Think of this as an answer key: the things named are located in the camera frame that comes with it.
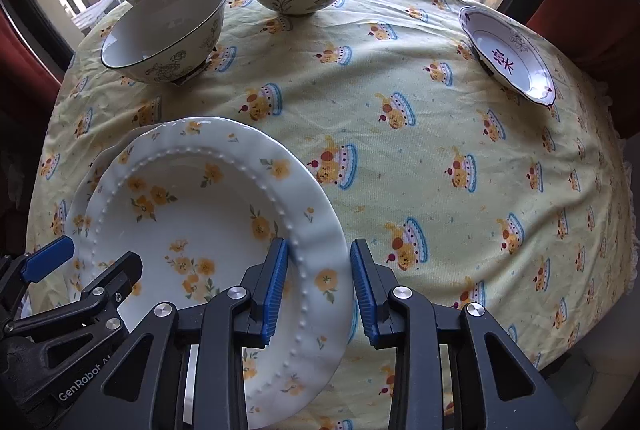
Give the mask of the scalloped yellow flower plate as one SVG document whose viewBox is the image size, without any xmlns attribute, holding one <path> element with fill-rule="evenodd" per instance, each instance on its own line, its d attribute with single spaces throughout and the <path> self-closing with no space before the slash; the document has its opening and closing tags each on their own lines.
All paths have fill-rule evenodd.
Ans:
<svg viewBox="0 0 640 430">
<path fill-rule="evenodd" d="M 85 238 L 85 212 L 91 196 L 96 190 L 96 187 L 98 187 L 102 174 L 111 162 L 138 136 L 149 132 L 152 128 L 153 125 L 136 127 L 128 132 L 119 142 L 102 150 L 93 159 L 89 170 L 81 179 L 75 191 L 64 225 L 66 236 L 73 240 L 74 254 L 62 267 L 64 283 L 67 287 L 67 295 L 70 302 L 78 301 L 82 289 L 96 277 L 93 265 L 81 257 L 79 253 L 80 242 Z"/>
</svg>

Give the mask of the yellow patterned tablecloth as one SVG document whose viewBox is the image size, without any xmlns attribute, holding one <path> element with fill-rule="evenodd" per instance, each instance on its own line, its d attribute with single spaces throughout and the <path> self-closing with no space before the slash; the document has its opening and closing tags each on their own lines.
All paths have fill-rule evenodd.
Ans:
<svg viewBox="0 0 640 430">
<path fill-rule="evenodd" d="M 276 138 L 317 179 L 348 239 L 431 301 L 483 304 L 536 367 L 552 363 L 634 286 L 634 215 L 600 92 L 529 30 L 550 107 L 483 71 L 465 0 L 337 0 L 306 18 L 227 0 L 210 65 L 186 86 L 106 69 L 76 49 L 52 112 L 27 246 L 65 234 L 93 159 L 136 127 L 221 116 Z"/>
</svg>

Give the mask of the red curtain left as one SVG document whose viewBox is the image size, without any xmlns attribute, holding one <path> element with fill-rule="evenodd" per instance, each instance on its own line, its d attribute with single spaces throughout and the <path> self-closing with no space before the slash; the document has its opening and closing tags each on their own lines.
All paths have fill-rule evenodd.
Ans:
<svg viewBox="0 0 640 430">
<path fill-rule="evenodd" d="M 1 82 L 48 110 L 53 108 L 61 87 L 60 81 L 28 48 L 4 9 L 1 9 Z"/>
</svg>

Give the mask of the red curtain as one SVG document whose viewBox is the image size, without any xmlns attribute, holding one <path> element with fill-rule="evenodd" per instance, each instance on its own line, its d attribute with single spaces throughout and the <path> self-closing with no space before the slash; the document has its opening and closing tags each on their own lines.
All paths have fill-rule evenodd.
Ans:
<svg viewBox="0 0 640 430">
<path fill-rule="evenodd" d="M 599 81 L 639 74 L 638 0 L 544 0 L 527 26 Z"/>
<path fill-rule="evenodd" d="M 1 82 L 48 110 L 53 108 L 61 87 L 60 81 L 28 48 L 4 9 L 1 9 Z"/>
</svg>

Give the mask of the beaded rim yellow flower plate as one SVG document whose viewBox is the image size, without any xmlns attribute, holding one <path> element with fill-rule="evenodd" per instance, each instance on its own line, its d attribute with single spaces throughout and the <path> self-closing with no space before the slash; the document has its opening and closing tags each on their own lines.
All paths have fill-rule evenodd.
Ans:
<svg viewBox="0 0 640 430">
<path fill-rule="evenodd" d="M 296 415 L 331 380 L 352 327 L 345 236 L 317 179 L 268 135 L 222 118 L 157 125 L 102 165 L 68 225 L 73 292 L 123 253 L 140 255 L 141 278 L 120 308 L 128 328 L 157 303 L 212 300 L 285 239 L 276 331 L 265 349 L 242 354 L 250 428 Z"/>
</svg>

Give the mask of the white outdoor unit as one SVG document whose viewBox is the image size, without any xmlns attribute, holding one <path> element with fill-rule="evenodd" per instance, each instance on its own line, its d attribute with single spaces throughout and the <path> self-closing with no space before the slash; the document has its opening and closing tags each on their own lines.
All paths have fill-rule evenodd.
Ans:
<svg viewBox="0 0 640 430">
<path fill-rule="evenodd" d="M 87 35 L 102 18 L 119 4 L 120 0 L 99 0 L 73 17 L 73 24 L 82 34 Z"/>
</svg>

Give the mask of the red curtain right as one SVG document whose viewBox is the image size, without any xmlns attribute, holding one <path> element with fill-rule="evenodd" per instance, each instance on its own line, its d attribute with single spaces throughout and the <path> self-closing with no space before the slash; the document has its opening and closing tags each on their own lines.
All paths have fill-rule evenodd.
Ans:
<svg viewBox="0 0 640 430">
<path fill-rule="evenodd" d="M 639 74 L 638 0 L 544 0 L 527 26 L 599 81 Z"/>
</svg>

